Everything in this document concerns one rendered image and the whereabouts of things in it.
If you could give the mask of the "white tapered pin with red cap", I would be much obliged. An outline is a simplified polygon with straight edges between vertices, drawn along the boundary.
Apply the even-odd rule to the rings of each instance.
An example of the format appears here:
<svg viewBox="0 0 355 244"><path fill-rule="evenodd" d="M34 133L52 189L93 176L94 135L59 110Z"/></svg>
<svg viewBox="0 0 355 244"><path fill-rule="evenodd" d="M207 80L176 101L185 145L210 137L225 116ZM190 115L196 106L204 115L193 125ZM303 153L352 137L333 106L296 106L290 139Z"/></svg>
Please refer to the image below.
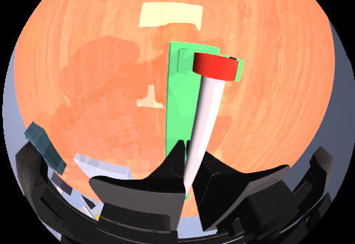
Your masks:
<svg viewBox="0 0 355 244"><path fill-rule="evenodd" d="M186 194L192 185L198 167L207 149L210 135L220 108L225 81L236 79L239 61L222 55L207 52L195 52L192 72L201 76L195 107L195 119L192 124L189 150L184 164L184 185Z"/></svg>

